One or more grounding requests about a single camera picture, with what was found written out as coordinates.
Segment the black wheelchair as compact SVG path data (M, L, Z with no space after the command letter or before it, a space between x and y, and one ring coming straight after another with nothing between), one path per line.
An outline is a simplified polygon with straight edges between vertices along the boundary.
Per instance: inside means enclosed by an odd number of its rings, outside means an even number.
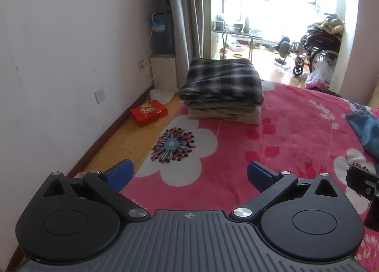
M293 75L299 77L308 67L309 72L317 69L316 64L325 62L335 69L339 56L344 22L336 14L325 14L325 20L308 26L307 32L298 42L291 42L288 37L274 47L280 55L275 58L280 66L286 65L289 54L295 54Z

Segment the black white plaid shirt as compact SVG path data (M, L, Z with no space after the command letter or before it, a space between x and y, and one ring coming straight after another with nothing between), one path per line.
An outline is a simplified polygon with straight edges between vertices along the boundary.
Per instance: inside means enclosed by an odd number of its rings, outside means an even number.
M193 59L178 96L187 106L260 106L264 101L262 80L247 59Z

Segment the white plastic bag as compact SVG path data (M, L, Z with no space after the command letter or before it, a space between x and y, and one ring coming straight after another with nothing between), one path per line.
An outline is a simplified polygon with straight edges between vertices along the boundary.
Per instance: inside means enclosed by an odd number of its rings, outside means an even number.
M305 81L305 88L319 88L327 90L330 86L331 80L334 75L334 68L329 66L327 62L320 61L315 64L315 68L310 73Z

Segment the red snack box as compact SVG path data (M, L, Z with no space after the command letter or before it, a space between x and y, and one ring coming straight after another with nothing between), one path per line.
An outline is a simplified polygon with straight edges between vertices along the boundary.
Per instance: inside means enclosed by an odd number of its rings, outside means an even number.
M168 109L157 100L131 109L131 115L139 127L153 123L168 114Z

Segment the grey folding table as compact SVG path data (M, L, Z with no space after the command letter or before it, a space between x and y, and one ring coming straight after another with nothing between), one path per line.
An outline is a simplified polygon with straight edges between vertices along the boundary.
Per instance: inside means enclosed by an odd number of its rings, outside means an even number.
M220 49L221 60L226 59L227 51L237 52L239 51L239 46L246 45L249 47L248 59L251 61L253 49L263 44L263 38L257 32L249 31L248 33L244 33L243 29L234 26L226 25L221 30L214 28L213 32L221 35L222 38L222 48Z

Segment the pink floral bed blanket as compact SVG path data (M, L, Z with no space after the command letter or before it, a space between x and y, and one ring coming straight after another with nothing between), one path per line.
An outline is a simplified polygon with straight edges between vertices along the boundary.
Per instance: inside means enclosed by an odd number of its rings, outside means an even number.
M135 163L124 194L153 214L153 226L133 229L128 271L299 271L255 241L254 226L227 219L259 192L247 179L250 162L298 178L329 174L360 217L369 202L347 187L346 171L374 172L345 116L354 106L338 97L264 83L256 125L192 120L185 106L166 126L143 127L123 143Z

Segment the grey curtain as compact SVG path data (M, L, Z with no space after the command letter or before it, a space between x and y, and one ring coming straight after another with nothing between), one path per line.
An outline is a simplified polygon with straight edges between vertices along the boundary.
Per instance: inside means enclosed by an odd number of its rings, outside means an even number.
M204 0L170 0L177 84L182 87L195 57L204 55Z

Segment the blue denim garment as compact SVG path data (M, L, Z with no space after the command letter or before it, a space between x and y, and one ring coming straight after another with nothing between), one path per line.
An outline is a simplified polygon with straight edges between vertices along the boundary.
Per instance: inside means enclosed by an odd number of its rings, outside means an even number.
M346 120L354 130L364 150L378 161L378 118L365 107L361 107L359 110L347 114Z

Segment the folded grey garment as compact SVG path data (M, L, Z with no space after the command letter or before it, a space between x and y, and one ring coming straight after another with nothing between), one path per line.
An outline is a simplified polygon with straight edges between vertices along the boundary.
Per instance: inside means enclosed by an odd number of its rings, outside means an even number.
M254 104L238 104L236 102L184 101L184 104L193 110L226 110L233 113L252 113L257 107Z

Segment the folded beige garment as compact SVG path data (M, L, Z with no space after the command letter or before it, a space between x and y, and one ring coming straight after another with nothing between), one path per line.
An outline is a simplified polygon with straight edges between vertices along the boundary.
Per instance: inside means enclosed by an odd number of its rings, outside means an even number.
M262 118L262 109L255 107L251 112L232 110L228 108L220 109L191 109L188 108L188 118L192 120L200 119L222 119L240 124L259 125Z

